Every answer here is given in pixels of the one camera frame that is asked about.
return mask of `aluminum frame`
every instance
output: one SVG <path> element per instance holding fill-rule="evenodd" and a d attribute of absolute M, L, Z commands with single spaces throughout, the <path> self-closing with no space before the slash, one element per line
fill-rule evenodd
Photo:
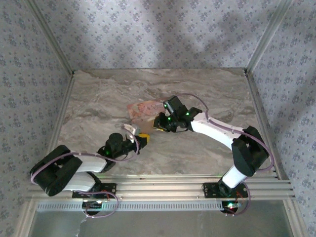
<path fill-rule="evenodd" d="M 259 111 L 258 99 L 254 96 L 254 85 L 249 80 L 248 83 L 250 95 L 255 107 L 257 119 L 261 128 L 264 141 L 272 148 L 271 141 L 267 135 L 267 128 L 264 126 L 262 114 Z M 71 91 L 74 85 L 73 77 L 67 87 L 64 96 L 62 108 L 58 115 L 54 133 L 49 143 L 47 153 L 57 145 L 58 136 L 65 116 L 66 108 L 69 102 Z M 99 174 L 102 182 L 116 182 L 118 184 L 117 196 L 121 201 L 187 201 L 187 200 L 205 200 L 201 190 L 204 182 L 217 182 L 220 176 L 212 175 L 112 175 L 104 176 Z M 308 237 L 307 229 L 300 214 L 297 201 L 289 180 L 283 180 L 284 174 L 275 163 L 275 170 L 272 173 L 255 175 L 247 180 L 251 192 L 252 200 L 283 200 L 287 217 L 295 237 Z M 77 200 L 72 199 L 71 192 L 62 192 L 54 197 L 47 197 L 46 194 L 37 186 L 30 186 L 27 201 L 22 207 L 14 236 L 27 237 L 29 235 L 32 221 L 36 213 L 38 203 L 43 200 Z"/>

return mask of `yellow object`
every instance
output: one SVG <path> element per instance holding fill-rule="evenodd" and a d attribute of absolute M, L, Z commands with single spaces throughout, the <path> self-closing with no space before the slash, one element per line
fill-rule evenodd
<path fill-rule="evenodd" d="M 145 137 L 146 137 L 147 144 L 149 143 L 150 135 L 145 134 L 145 133 L 140 133 L 138 136 L 139 136 L 139 137 L 142 137 L 142 138 L 145 138 Z"/>

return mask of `marble surface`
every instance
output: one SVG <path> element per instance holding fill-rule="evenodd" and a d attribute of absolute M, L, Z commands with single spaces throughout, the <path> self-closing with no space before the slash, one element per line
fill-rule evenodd
<path fill-rule="evenodd" d="M 242 69 L 76 71 L 74 80 L 58 140 L 71 150 L 96 152 L 130 122 L 128 104 L 180 92 L 200 96 L 218 120 L 259 127 Z M 193 97 L 181 101 L 205 110 Z M 137 159 L 108 174 L 223 174 L 232 164 L 231 151 L 205 135 L 156 131 Z"/>

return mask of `gray marble tabletop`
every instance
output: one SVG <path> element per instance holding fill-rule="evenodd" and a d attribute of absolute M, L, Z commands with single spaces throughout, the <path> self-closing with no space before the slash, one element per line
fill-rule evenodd
<path fill-rule="evenodd" d="M 74 75 L 58 144 L 78 152 L 96 152 L 109 135 L 130 123 L 126 106 L 189 92 L 209 106 L 209 115 L 223 122 L 259 127 L 242 69 L 92 70 Z M 181 101 L 205 110 L 193 97 Z M 233 164 L 231 151 L 193 132 L 151 134 L 149 144 L 133 161 L 119 163 L 108 174 L 223 174 Z"/>

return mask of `patterned wallpaper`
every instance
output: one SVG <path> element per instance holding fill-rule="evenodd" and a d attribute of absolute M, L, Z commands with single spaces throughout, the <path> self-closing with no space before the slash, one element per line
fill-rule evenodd
<path fill-rule="evenodd" d="M 0 236 L 12 235 L 30 180 L 46 152 L 69 75 L 19 0 L 0 1 Z"/>
<path fill-rule="evenodd" d="M 274 146 L 316 236 L 316 2 L 296 0 L 254 72 Z"/>
<path fill-rule="evenodd" d="M 36 0 L 73 69 L 246 67 L 279 0 Z"/>

